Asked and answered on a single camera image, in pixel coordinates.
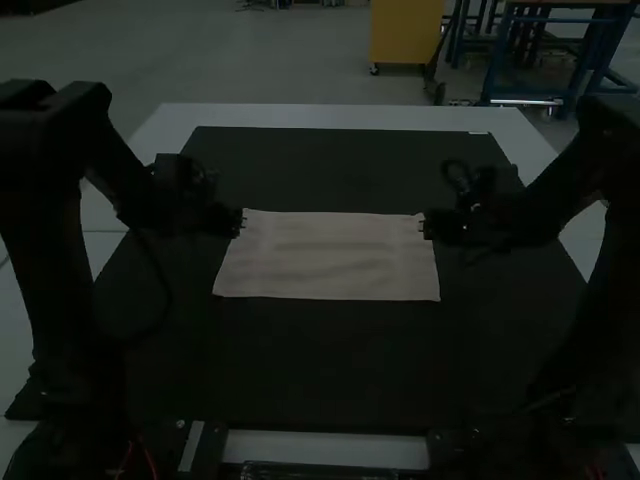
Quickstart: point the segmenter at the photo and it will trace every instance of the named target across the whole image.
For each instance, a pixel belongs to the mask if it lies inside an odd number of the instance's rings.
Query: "black mat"
[[[183,151],[222,172],[220,198],[273,211],[412,214],[450,206],[449,157],[508,161],[490,135],[199,128]],[[521,185],[505,172],[503,189]],[[442,302],[223,299],[227,242],[154,241],[174,306],[131,353],[131,403],[146,415],[230,427],[418,433],[522,400],[562,339],[584,281],[559,243],[464,269],[436,245]],[[97,282],[101,322],[125,335],[157,318],[162,289],[127,236]]]

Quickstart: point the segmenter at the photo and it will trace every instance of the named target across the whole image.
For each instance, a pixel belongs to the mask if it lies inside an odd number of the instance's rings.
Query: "caster wheel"
[[[540,111],[540,116],[542,117],[543,122],[551,122],[556,116],[556,108],[557,107],[545,107]]]

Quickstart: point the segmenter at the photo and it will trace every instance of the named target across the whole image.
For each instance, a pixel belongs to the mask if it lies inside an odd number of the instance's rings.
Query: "cable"
[[[129,441],[129,448],[127,449],[127,453],[125,453],[124,458],[120,462],[120,466],[118,467],[118,472],[116,473],[114,480],[120,479],[120,475],[122,474],[122,472],[124,472],[124,467],[126,467],[129,459],[131,458],[131,452],[133,452],[133,442]]]
[[[592,470],[596,473],[596,480],[604,480],[604,475],[600,467],[593,465]]]
[[[144,445],[142,445],[142,442],[140,442],[140,447],[142,448],[142,451],[144,452],[144,456],[147,459],[147,464],[149,465],[149,469],[151,470],[151,476],[153,480],[158,480],[158,469],[156,467],[156,463],[153,461],[153,457],[151,456],[151,453],[149,453],[149,450],[147,450],[147,448]]]
[[[173,292],[171,291],[171,285],[169,283],[169,280],[167,280],[166,275],[164,274],[162,265],[160,265],[158,258],[153,252],[151,244],[139,230],[132,228],[131,234],[138,242],[140,249],[147,256],[147,259],[149,260],[149,263],[151,264],[155,272],[156,278],[158,279],[158,282],[160,282],[160,285],[165,292],[166,302],[164,309],[158,319],[147,328],[144,328],[140,332],[129,337],[126,341],[127,344],[139,343],[160,330],[169,318],[169,313],[171,312],[171,307],[173,306]]]

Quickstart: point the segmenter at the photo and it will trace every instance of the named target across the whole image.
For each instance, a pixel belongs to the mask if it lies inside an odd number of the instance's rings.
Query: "concrete floor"
[[[114,94],[111,117],[125,137],[166,102],[427,104],[414,68],[368,75],[367,8],[237,7],[236,0],[84,0],[35,17],[0,18],[0,80],[105,82]],[[634,21],[614,64],[640,81],[638,53]],[[450,96],[477,98],[483,73],[444,67],[440,76]],[[575,132],[572,122],[531,119],[556,149]]]

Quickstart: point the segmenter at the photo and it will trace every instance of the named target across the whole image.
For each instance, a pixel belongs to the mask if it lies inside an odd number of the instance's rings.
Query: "towel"
[[[419,215],[245,210],[213,293],[313,300],[440,300]]]

